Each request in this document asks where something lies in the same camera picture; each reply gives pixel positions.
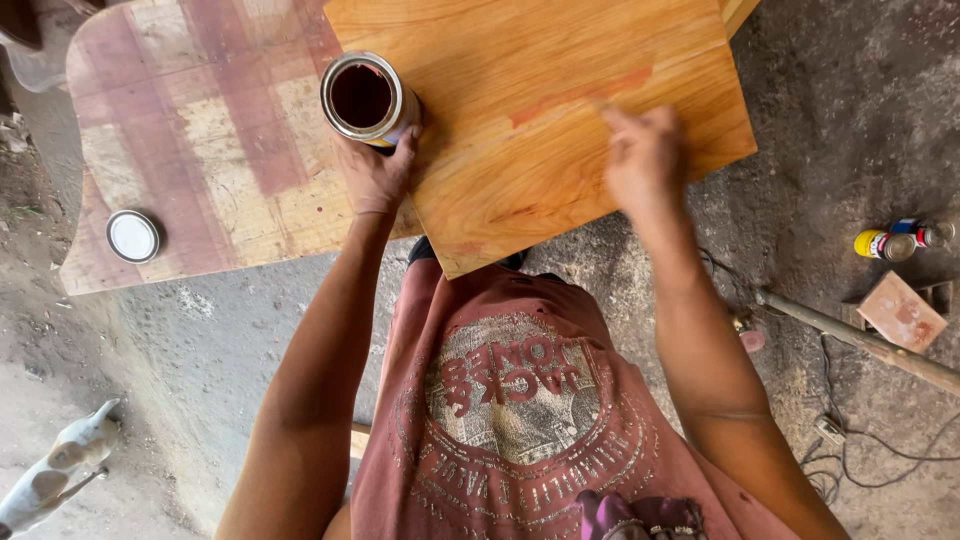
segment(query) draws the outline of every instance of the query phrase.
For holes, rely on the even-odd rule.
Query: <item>orange stain streak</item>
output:
[[[628,73],[626,76],[612,82],[587,83],[585,85],[575,86],[562,92],[549,94],[541,97],[537,103],[525,109],[514,112],[510,115],[514,123],[514,129],[525,124],[544,112],[551,110],[558,105],[583,98],[610,98],[618,92],[638,88],[643,86],[654,73],[654,66],[648,65],[641,67],[637,71]]]

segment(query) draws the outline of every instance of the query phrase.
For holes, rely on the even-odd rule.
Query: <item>wood plank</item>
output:
[[[750,13],[754,12],[760,0],[719,0],[720,13],[723,16],[727,39],[733,37]]]
[[[66,291],[338,248],[353,212],[319,88],[341,52],[321,0],[141,0],[92,17],[67,58],[85,168]],[[109,250],[107,219],[122,208],[165,230],[154,260]],[[394,237],[420,232],[407,203]]]
[[[504,1],[384,4],[362,2],[361,23],[341,39],[370,36],[427,101],[420,160],[430,164],[416,193],[450,276],[614,209],[599,182],[606,128],[589,97],[633,110],[676,103],[702,170],[754,149],[708,0],[644,0],[626,12],[610,0],[528,2],[516,12]],[[67,58],[85,160],[83,210],[60,270],[69,294],[341,245],[352,210],[324,141],[318,87],[342,48],[322,5],[139,0],[81,28]],[[416,19],[424,13],[436,18]],[[474,18],[483,24],[471,30]],[[420,31],[433,34],[409,38]],[[527,60],[507,59],[515,50]],[[529,73],[515,80],[519,65]],[[106,222],[121,208],[164,229],[153,261],[134,266],[109,251]],[[461,214],[473,214],[464,227]],[[405,203],[394,237],[421,231]]]
[[[922,353],[947,321],[893,270],[884,274],[857,312],[887,341]]]
[[[449,278],[616,209],[591,100],[677,107],[702,174],[756,150],[713,0],[333,0],[429,112],[414,207]]]

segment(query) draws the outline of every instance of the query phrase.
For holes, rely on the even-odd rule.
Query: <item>person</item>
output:
[[[421,257],[342,504],[377,273],[420,127],[389,158],[336,135],[356,217],[267,389],[216,538],[848,538],[701,262],[675,113],[603,115],[607,186],[653,264],[657,350],[685,440],[584,289],[501,265],[447,281]]]

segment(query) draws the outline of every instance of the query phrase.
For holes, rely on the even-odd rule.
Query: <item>paint can lid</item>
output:
[[[892,262],[907,260],[917,250],[917,241],[910,234],[891,234],[883,244],[883,257]]]
[[[160,249],[160,235],[152,221],[140,212],[118,210],[107,221],[107,243],[126,262],[142,264]]]

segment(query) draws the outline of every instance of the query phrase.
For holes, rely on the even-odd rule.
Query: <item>wooden stick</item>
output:
[[[816,309],[791,302],[768,290],[759,289],[756,292],[756,301],[761,305],[775,307],[819,331],[828,333],[844,343],[849,343],[862,351],[866,351],[878,360],[895,365],[903,371],[912,373],[920,379],[960,397],[960,372],[954,369],[934,362],[926,356],[902,349],[885,339],[838,321]]]

